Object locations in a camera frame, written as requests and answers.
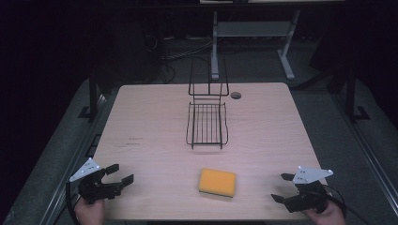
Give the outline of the black metal post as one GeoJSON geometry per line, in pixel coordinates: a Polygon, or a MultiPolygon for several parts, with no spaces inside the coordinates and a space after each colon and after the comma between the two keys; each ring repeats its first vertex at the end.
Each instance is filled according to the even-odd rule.
{"type": "Polygon", "coordinates": [[[344,112],[352,123],[358,120],[369,120],[370,116],[362,106],[355,105],[356,94],[356,76],[353,66],[348,67],[346,75],[346,92],[345,92],[345,106],[344,112]]]}
{"type": "Polygon", "coordinates": [[[82,107],[79,118],[85,118],[89,123],[93,122],[98,113],[98,86],[95,69],[92,69],[88,78],[89,85],[89,105],[82,107]]]}

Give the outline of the grey metal stand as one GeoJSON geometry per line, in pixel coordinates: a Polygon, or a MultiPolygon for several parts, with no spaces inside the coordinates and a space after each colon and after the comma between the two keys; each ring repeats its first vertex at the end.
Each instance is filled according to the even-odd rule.
{"type": "Polygon", "coordinates": [[[288,52],[293,40],[300,10],[294,10],[289,20],[276,20],[276,16],[261,14],[258,20],[244,18],[244,13],[221,15],[212,14],[212,36],[210,50],[210,78],[220,78],[219,54],[235,54],[242,51],[272,48],[276,51],[287,80],[295,79],[288,61],[288,52]]]}

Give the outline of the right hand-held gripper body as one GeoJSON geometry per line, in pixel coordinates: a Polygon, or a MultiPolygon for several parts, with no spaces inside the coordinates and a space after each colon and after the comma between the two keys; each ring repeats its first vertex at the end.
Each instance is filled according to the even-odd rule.
{"type": "Polygon", "coordinates": [[[294,175],[292,182],[298,194],[286,199],[287,210],[293,213],[314,209],[316,213],[323,213],[327,208],[327,192],[320,180],[333,175],[333,171],[298,166],[294,175]]]}

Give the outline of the person's right hand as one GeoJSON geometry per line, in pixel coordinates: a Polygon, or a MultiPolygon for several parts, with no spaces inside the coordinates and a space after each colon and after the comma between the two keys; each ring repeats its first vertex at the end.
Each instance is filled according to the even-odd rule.
{"type": "Polygon", "coordinates": [[[303,214],[315,225],[346,225],[342,210],[331,201],[327,201],[327,208],[323,213],[316,213],[313,209],[308,209],[304,210],[303,214]]]}

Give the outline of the black wire rack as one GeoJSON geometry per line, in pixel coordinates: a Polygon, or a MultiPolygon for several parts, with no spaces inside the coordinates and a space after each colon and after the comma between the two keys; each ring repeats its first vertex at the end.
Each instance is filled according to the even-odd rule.
{"type": "Polygon", "coordinates": [[[186,143],[195,146],[219,146],[229,141],[225,99],[230,95],[226,73],[197,75],[195,62],[191,61],[188,86],[191,98],[188,108],[186,143]]]}

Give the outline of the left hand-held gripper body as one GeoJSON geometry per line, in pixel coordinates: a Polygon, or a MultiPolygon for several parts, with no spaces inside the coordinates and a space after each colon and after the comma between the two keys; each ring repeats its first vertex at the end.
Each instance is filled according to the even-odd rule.
{"type": "Polygon", "coordinates": [[[79,194],[90,204],[96,200],[111,200],[121,194],[121,183],[102,182],[102,178],[107,175],[105,169],[90,157],[69,179],[70,182],[80,181],[79,194]]]}

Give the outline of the person's left hand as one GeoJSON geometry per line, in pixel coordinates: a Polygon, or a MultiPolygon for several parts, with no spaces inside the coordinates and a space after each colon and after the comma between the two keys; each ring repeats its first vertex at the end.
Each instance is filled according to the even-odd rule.
{"type": "Polygon", "coordinates": [[[90,204],[84,198],[80,198],[74,207],[74,212],[81,225],[104,225],[104,200],[97,200],[90,204]]]}

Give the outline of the yellow sponge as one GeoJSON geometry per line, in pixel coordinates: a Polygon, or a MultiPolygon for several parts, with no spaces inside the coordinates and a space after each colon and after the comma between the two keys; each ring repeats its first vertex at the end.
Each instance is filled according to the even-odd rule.
{"type": "Polygon", "coordinates": [[[233,198],[236,192],[236,175],[233,172],[204,168],[198,189],[201,192],[233,198]]]}

